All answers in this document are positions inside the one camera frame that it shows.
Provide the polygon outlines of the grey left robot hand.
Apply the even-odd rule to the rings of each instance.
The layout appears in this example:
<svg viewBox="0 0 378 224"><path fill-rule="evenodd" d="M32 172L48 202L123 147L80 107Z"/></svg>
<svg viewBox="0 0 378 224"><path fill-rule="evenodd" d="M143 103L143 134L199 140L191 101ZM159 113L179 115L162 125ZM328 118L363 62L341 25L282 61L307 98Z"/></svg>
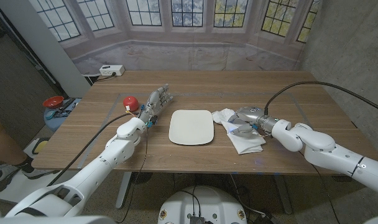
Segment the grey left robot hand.
<svg viewBox="0 0 378 224"><path fill-rule="evenodd" d="M146 123L150 121L152 117L158 116L161 113L162 108L168 105L173 99L173 96L168 92L168 89L169 84L166 83L153 91L137 117Z"/></svg>

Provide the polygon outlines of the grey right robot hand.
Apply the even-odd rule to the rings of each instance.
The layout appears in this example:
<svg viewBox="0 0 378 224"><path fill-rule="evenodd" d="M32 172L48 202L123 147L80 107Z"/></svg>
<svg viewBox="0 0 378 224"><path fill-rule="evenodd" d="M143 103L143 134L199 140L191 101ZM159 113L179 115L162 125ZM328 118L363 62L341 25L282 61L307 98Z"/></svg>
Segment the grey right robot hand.
<svg viewBox="0 0 378 224"><path fill-rule="evenodd" d="M263 109L258 107L242 107L239 108L234 114L228 119L229 123L234 123L235 120L241 120L245 124L240 127L230 131L231 134L239 133L251 133L255 130L263 130L266 136L273 137L272 129L277 123L278 119L273 118L269 115L265 115Z"/></svg>

